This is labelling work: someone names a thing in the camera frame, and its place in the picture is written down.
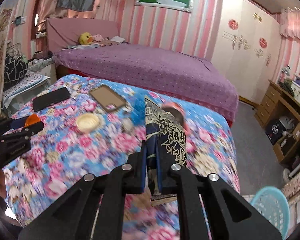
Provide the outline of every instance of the red round decoration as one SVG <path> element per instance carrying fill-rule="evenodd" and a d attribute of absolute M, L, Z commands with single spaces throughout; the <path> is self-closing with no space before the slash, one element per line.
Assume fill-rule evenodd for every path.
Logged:
<path fill-rule="evenodd" d="M 229 27 L 230 27 L 231 30 L 237 30 L 238 27 L 239 27 L 238 22 L 235 21 L 235 20 L 230 20 L 230 21 L 228 22 L 228 25 L 229 25 Z"/>
<path fill-rule="evenodd" d="M 264 38 L 260 38 L 259 44 L 260 44 L 260 47 L 263 49 L 265 49 L 268 46 L 268 43 Z"/>

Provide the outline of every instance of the light blue basket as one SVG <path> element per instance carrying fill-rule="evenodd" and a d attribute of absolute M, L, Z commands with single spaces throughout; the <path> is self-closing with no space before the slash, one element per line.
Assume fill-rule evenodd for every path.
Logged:
<path fill-rule="evenodd" d="M 280 190 L 270 186 L 262 188 L 252 199 L 251 205 L 280 231 L 282 239 L 286 238 L 290 209 L 286 197 Z"/>

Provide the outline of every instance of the blue floral fabric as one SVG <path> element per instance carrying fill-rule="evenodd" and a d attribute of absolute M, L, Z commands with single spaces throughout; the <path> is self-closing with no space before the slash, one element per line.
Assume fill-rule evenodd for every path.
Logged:
<path fill-rule="evenodd" d="M 127 100 L 117 112 L 107 114 L 89 95 L 105 84 Z M 108 174 L 140 150 L 145 126 L 133 121 L 138 98 L 149 96 L 159 106 L 174 102 L 185 113 L 187 167 L 196 174 L 219 174 L 239 192 L 236 151 L 229 126 L 220 114 L 203 106 L 157 94 L 141 88 L 100 79 L 69 75 L 39 95 L 68 88 L 71 97 L 36 114 L 43 131 L 32 136 L 32 150 L 4 168 L 6 199 L 22 226 L 29 224 L 68 188 L 87 173 Z M 77 129 L 76 119 L 86 112 L 99 117 L 98 127 L 89 134 Z M 33 114 L 32 101 L 13 117 Z M 127 195 L 122 239 L 179 239 L 178 205 L 171 202 L 152 207 L 150 191 Z"/>

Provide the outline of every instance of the floor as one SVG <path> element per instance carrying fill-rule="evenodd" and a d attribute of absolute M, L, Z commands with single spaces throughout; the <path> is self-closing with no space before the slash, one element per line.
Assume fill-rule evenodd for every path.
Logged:
<path fill-rule="evenodd" d="M 251 106 L 240 102 L 231 131 L 237 149 L 241 195 L 255 194 L 264 186 L 282 188 L 283 167 L 278 163 Z"/>

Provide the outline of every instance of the small yellow bowl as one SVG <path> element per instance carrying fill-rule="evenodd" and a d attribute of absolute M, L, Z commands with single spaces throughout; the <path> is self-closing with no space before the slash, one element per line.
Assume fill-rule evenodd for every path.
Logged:
<path fill-rule="evenodd" d="M 90 133 L 98 127 L 100 120 L 92 113 L 80 115 L 76 120 L 78 129 L 83 133 Z"/>

